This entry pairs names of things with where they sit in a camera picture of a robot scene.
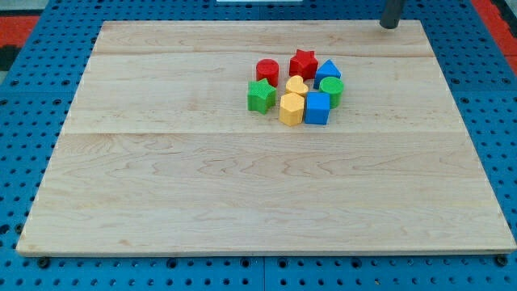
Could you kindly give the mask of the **grey cylindrical robot arm tip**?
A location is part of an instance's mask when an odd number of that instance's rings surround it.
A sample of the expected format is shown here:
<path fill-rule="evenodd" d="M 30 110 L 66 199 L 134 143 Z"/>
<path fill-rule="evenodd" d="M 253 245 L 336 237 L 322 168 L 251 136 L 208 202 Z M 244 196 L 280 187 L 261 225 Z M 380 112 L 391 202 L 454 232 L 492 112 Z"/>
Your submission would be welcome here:
<path fill-rule="evenodd" d="M 386 0 L 380 17 L 380 25 L 385 29 L 396 29 L 406 4 L 406 0 Z"/>

